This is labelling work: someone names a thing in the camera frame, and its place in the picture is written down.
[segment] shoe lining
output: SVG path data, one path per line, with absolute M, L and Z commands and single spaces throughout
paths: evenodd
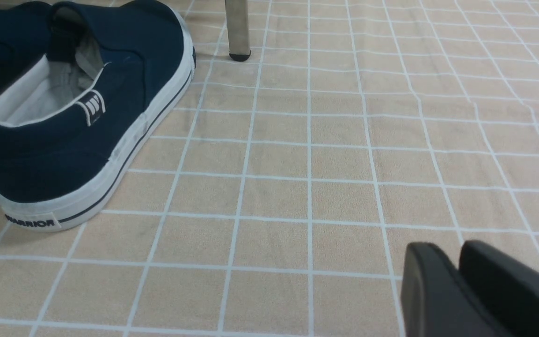
M 43 56 L 0 95 L 0 125 L 15 128 L 64 111 L 94 86 L 103 66 L 99 45 L 91 34 L 81 40 L 72 64 Z

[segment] black plastic object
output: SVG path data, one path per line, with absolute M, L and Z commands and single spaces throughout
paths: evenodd
M 466 241 L 458 271 L 410 243 L 401 302 L 407 337 L 539 337 L 539 273 L 481 241 Z
M 401 303 L 407 337 L 513 337 L 432 243 L 407 245 Z
M 462 277 L 500 324 L 516 337 L 539 337 L 539 273 L 480 241 L 460 254 Z
M 230 57 L 237 61 L 237 62 L 244 62 L 246 60 L 248 60 L 248 58 L 251 57 L 251 51 L 248 52 L 248 54 L 232 54 L 232 53 L 229 53 Z

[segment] metal chair leg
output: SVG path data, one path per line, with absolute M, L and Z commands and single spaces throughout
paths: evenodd
M 230 57 L 244 62 L 251 56 L 248 36 L 248 0 L 225 0 Z

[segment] black stripe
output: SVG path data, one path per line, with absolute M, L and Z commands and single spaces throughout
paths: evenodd
M 85 209 L 84 211 L 80 212 L 80 213 L 77 213 L 73 216 L 69 216 L 68 218 L 66 219 L 62 219 L 62 220 L 59 220 L 60 223 L 62 222 L 67 222 L 67 221 L 70 221 L 72 219 L 75 219 L 85 213 L 87 213 L 88 211 L 90 211 L 93 207 L 95 207 L 96 205 L 98 205 L 101 201 L 103 201 L 103 199 L 105 199 L 105 197 L 107 196 L 107 194 L 111 191 L 111 188 L 116 184 L 116 181 L 118 180 L 118 177 L 120 177 L 120 173 L 122 173 L 122 170 L 124 169 L 124 166 L 126 166 L 126 162 L 128 162 L 128 159 L 132 156 L 132 152 L 134 152 L 134 150 L 138 147 L 139 143 L 141 143 L 141 141 L 143 139 L 145 139 L 145 136 L 147 136 L 147 133 L 149 132 L 149 130 L 151 130 L 151 128 L 154 126 L 155 122 L 158 120 L 158 118 L 161 116 L 161 114 L 165 111 L 165 109 L 168 108 L 169 105 L 172 104 L 172 102 L 176 99 L 176 97 L 178 97 L 178 95 L 180 94 L 180 92 L 182 92 L 182 90 L 184 89 L 184 87 L 186 86 L 186 83 L 189 82 L 190 80 L 190 77 L 192 76 L 193 72 L 192 70 L 190 71 L 190 74 L 188 76 L 188 78 L 186 79 L 186 82 L 182 85 L 182 88 L 180 88 L 180 90 L 176 93 L 176 95 L 174 96 L 174 98 L 172 98 L 172 100 L 167 103 L 165 105 L 165 107 L 163 107 L 163 109 L 161 109 L 161 111 L 159 111 L 159 114 L 157 115 L 157 117 L 155 117 L 155 119 L 153 120 L 153 122 L 151 123 L 151 125 L 149 126 L 149 128 L 147 129 L 147 132 L 145 132 L 143 134 L 143 136 L 137 141 L 136 145 L 132 148 L 132 151 L 130 151 L 130 154 L 128 155 L 128 157 L 126 158 L 126 160 L 124 160 L 124 163 L 122 164 L 122 167 L 120 167 L 120 171 L 118 171 L 118 175 L 116 176 L 116 178 L 114 179 L 114 182 L 111 184 L 111 186 L 109 186 L 109 188 L 107 189 L 107 191 L 105 192 L 105 194 L 103 194 L 103 196 L 97 200 L 94 204 L 90 205 L 89 207 L 87 207 L 87 209 Z

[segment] grid pattern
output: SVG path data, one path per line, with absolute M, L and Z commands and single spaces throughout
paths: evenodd
M 539 271 L 539 0 L 250 0 L 244 64 L 167 3 L 194 82 L 88 224 L 0 213 L 0 336 L 403 336 L 411 241 Z

